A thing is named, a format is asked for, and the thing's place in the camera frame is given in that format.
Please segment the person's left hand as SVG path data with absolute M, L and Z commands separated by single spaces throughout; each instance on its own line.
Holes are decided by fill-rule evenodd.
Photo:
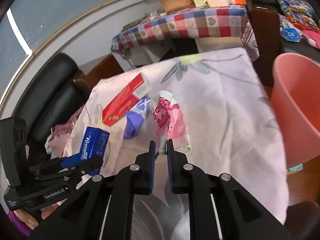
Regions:
M 59 207 L 58 204 L 53 204 L 42 210 L 41 218 L 46 219 L 51 213 L 53 213 Z M 28 228 L 34 230 L 38 226 L 38 221 L 31 214 L 23 209 L 18 209 L 14 211 L 17 218 L 22 221 Z

